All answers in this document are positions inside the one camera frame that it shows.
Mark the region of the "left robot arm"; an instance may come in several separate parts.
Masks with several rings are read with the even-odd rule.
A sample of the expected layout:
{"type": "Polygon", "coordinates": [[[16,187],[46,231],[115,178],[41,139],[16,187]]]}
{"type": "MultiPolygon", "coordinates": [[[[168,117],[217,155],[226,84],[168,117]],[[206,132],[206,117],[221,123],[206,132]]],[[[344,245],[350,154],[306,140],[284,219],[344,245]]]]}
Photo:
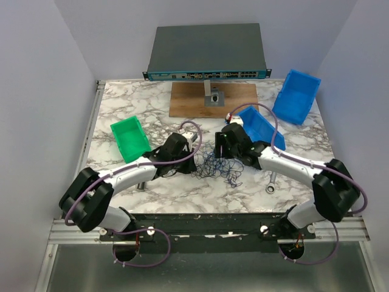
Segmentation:
{"type": "Polygon", "coordinates": [[[170,171],[191,174],[196,170],[192,143],[198,135],[172,133],[163,145],[144,153],[135,161],[111,170],[96,172],[83,169],[73,180],[59,202],[67,223],[82,232],[94,228],[114,230],[121,240],[129,240],[135,231],[135,218],[122,207],[110,206],[116,194],[140,183],[155,180],[170,171]]]}

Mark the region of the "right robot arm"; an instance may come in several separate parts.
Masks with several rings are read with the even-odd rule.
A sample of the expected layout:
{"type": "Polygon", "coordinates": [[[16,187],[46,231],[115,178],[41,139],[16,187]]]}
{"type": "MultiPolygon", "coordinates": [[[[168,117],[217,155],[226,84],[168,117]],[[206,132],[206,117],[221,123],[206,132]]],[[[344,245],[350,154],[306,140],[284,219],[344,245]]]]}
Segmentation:
{"type": "Polygon", "coordinates": [[[302,228],[318,221],[340,222],[360,197],[342,161],[310,161],[268,142],[253,142],[238,123],[215,133],[214,153],[217,158],[237,159],[245,166],[287,176],[313,191],[312,199],[285,213],[279,226],[286,238],[294,238],[302,228]]]}

